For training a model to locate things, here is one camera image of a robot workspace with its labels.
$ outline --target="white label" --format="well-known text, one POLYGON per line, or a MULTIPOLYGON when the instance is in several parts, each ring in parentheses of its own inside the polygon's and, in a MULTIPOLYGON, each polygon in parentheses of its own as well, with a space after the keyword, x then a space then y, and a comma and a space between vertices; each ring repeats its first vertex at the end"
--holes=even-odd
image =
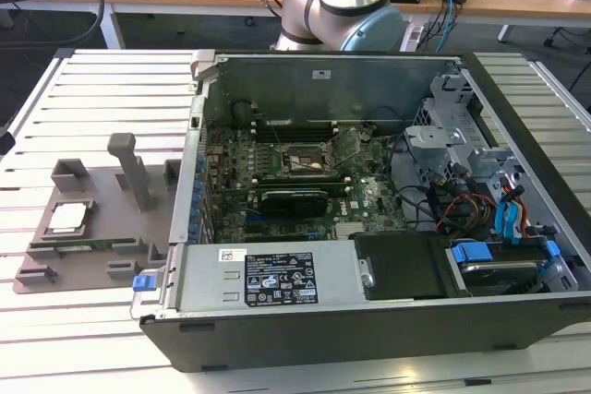
POLYGON ((247 254, 246 249, 221 249, 221 262, 244 262, 244 257, 247 254))
POLYGON ((330 80, 331 70, 330 69, 315 69, 312 71, 312 78, 314 80, 330 80))
POLYGON ((316 295, 316 290, 299 290, 299 295, 305 297, 307 295, 316 295))
POLYGON ((88 245, 81 246, 57 246, 55 250, 58 253, 81 253, 82 251, 92 251, 92 248, 88 245))

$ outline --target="desk leg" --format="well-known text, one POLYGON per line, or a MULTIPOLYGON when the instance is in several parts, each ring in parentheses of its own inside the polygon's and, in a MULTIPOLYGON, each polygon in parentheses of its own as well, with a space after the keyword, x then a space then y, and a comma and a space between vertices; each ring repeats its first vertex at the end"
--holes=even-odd
POLYGON ((119 23, 111 4, 104 5, 104 17, 101 22, 101 30, 103 31, 104 41, 107 48, 110 50, 124 50, 126 48, 125 42, 119 29, 119 23))
POLYGON ((428 16, 413 15, 408 21, 406 31, 404 32, 403 42, 400 45, 400 51, 413 52, 421 40, 421 34, 425 24, 428 22, 428 16))
POLYGON ((499 33, 499 36, 497 37, 497 40, 502 43, 507 42, 507 40, 509 39, 509 36, 511 34, 511 31, 513 31, 513 25, 503 25, 501 28, 501 32, 499 33))

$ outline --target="sticker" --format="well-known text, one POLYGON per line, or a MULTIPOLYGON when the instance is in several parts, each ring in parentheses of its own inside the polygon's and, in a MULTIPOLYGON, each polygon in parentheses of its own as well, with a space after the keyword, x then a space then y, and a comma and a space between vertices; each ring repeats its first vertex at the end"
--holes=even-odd
POLYGON ((244 262, 244 257, 247 254, 246 249, 221 249, 221 262, 244 262))
POLYGON ((314 80, 330 80, 331 70, 330 69, 315 69, 312 71, 312 78, 314 80))
POLYGON ((243 259, 248 306, 318 303, 312 253, 263 254, 243 259))

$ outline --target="side panel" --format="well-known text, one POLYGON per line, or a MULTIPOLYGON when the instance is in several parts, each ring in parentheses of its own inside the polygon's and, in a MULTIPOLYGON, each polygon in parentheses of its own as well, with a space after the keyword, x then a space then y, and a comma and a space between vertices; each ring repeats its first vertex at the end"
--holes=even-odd
POLYGON ((182 372, 523 349, 591 316, 591 299, 158 321, 141 329, 182 372))

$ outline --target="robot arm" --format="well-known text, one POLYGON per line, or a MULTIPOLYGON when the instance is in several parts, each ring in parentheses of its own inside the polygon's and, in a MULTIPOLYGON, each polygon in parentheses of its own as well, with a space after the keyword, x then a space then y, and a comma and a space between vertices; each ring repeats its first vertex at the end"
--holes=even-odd
POLYGON ((404 29, 390 0, 283 0, 276 49, 388 51, 404 29))

